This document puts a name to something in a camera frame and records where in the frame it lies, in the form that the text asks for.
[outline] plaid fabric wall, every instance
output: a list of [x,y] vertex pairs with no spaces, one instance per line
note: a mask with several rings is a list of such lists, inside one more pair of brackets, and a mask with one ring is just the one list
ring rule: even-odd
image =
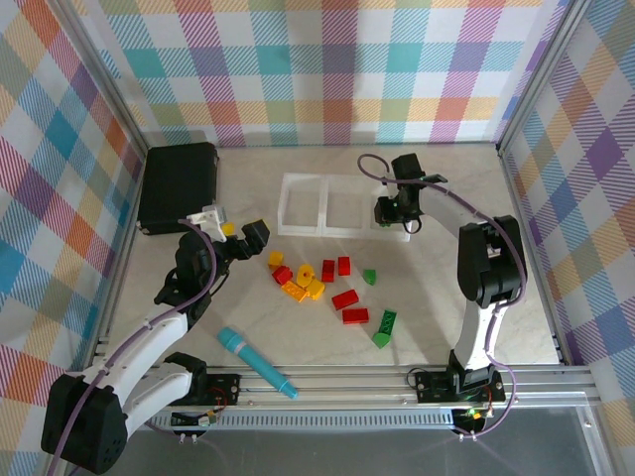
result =
[[45,0],[0,0],[0,474],[32,474],[141,161]]
[[510,167],[576,364],[635,474],[635,2],[596,0]]
[[527,87],[527,84],[529,83],[529,79],[532,77],[532,74],[534,73],[534,70],[536,69],[538,62],[540,61],[543,54],[545,53],[545,50],[547,49],[547,46],[549,44],[549,40],[554,34],[554,31],[556,30],[556,27],[560,23],[560,20],[563,18],[563,14],[565,10],[567,9],[567,6],[569,5],[570,1],[571,0],[558,1],[558,6],[554,9],[554,12],[552,13],[552,17],[550,18],[549,23],[547,24],[547,28],[545,29],[542,37],[538,41],[538,44],[536,45],[536,49],[534,50],[534,53],[532,54],[531,59],[525,66],[525,71],[523,72],[523,75],[521,76],[520,81],[518,81],[518,84],[516,84],[516,89],[514,89],[514,94],[512,95],[512,98],[509,101],[509,104],[507,104],[507,107],[505,108],[505,112],[503,113],[503,118],[498,124],[498,127],[496,128],[496,133],[494,134],[494,138],[493,138],[494,142],[498,142],[500,140],[500,137],[502,136],[503,131],[505,130],[505,127],[507,127],[509,120],[512,118],[512,115],[514,114],[514,111],[516,110],[516,106],[518,105],[518,101],[520,100],[523,93],[525,92],[525,88]]
[[492,139],[558,0],[74,3],[151,142],[227,147]]

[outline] yellow lego brick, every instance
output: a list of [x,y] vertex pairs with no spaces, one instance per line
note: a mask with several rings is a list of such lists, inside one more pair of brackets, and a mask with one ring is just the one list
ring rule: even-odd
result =
[[316,276],[316,272],[314,271],[314,267],[311,265],[301,265],[298,269],[298,286],[301,288],[307,288],[307,286],[314,280]]
[[285,255],[282,251],[272,251],[269,253],[269,269],[276,271],[285,261]]
[[322,281],[313,280],[307,286],[307,293],[311,296],[311,299],[318,300],[321,294],[324,292],[325,285]]
[[307,290],[303,290],[297,284],[295,284],[293,281],[287,281],[282,286],[282,291],[287,293],[289,296],[291,296],[297,302],[302,302],[303,299],[306,298],[309,295],[309,292]]
[[231,222],[227,222],[224,225],[220,225],[220,229],[225,234],[225,236],[235,235],[236,231],[234,230],[234,224]]

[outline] teal marker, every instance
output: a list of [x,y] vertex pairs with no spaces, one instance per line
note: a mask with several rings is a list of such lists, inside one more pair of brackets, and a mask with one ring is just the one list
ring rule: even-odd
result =
[[298,390],[291,385],[289,380],[274,369],[263,356],[249,347],[238,332],[229,327],[224,327],[218,332],[216,337],[225,349],[240,357],[245,364],[258,372],[258,375],[269,382],[278,392],[282,392],[290,399],[298,397]]

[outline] transparent container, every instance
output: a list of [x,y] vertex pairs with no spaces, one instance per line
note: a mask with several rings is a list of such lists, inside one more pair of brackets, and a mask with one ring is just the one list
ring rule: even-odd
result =
[[385,185],[364,176],[285,174],[278,234],[410,241],[401,224],[382,227],[375,222],[377,198],[388,194]]

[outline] black box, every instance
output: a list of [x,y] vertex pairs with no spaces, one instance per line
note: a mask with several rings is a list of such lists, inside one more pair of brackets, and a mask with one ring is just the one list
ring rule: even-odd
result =
[[148,152],[137,227],[146,235],[188,231],[178,220],[216,202],[216,148],[208,142]]

